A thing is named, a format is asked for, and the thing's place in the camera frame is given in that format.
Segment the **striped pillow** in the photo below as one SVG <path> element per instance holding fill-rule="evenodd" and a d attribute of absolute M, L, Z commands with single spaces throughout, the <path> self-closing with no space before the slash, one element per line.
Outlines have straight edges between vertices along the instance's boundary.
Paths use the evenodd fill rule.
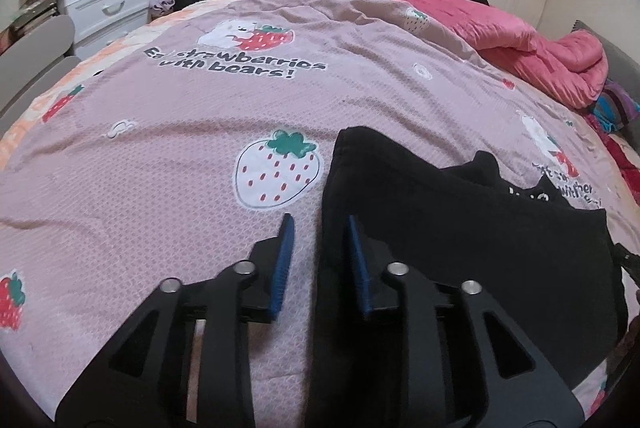
<path fill-rule="evenodd" d="M 607 79 L 593 108 L 593 114 L 607 133 L 620 131 L 640 115 L 636 103 L 618 83 Z"/>

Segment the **drawer handle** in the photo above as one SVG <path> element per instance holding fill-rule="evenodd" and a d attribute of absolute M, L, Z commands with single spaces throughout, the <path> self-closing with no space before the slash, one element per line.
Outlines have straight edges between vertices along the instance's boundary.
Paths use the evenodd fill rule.
<path fill-rule="evenodd" d="M 125 31 L 124 31 L 124 32 L 123 32 L 119 37 L 114 38 L 113 40 L 109 40 L 108 42 L 106 42 L 106 43 L 104 44 L 104 46 L 109 46 L 109 45 L 111 45 L 111 43 L 114 43 L 116 40 L 119 40 L 119 39 L 121 39 L 121 38 L 124 38 L 124 37 L 125 37 L 125 36 L 127 36 L 128 34 L 129 34 L 129 31 L 128 31 L 128 30 L 125 30 Z"/>
<path fill-rule="evenodd" d="M 124 0 L 120 0 L 119 2 L 114 3 L 113 5 L 108 5 L 102 8 L 102 12 L 108 14 L 109 16 L 113 16 L 114 14 L 118 14 L 122 8 L 124 7 Z"/>

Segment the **door handle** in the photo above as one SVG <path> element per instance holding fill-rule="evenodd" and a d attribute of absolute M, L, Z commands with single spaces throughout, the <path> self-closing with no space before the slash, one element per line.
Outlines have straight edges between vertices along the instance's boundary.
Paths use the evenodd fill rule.
<path fill-rule="evenodd" d="M 108 5 L 102 8 L 102 12 L 108 16 L 113 16 L 114 14 L 119 13 L 124 7 L 124 0 L 117 1 L 113 5 Z"/>

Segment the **pink bedsheet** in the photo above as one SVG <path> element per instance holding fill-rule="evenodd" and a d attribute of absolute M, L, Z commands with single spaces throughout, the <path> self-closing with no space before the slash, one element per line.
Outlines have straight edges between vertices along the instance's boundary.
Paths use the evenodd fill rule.
<path fill-rule="evenodd" d="M 597 99 L 609 64 L 584 30 L 551 42 L 517 16 L 469 0 L 404 0 L 455 32 L 490 63 L 569 108 Z"/>

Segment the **red blanket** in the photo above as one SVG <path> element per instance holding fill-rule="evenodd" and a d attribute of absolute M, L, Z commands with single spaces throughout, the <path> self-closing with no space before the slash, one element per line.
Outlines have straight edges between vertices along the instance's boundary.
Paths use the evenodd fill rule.
<path fill-rule="evenodd" d="M 583 117 L 596 131 L 598 137 L 600 137 L 600 140 L 602 140 L 602 143 L 607 148 L 607 151 L 613 157 L 613 160 L 615 160 L 622 174 L 622 178 L 625 179 L 626 185 L 629 186 L 631 194 L 634 196 L 636 204 L 640 205 L 640 171 L 632 162 L 629 162 L 620 145 L 604 132 L 600 123 L 598 123 L 598 120 L 592 114 Z"/>

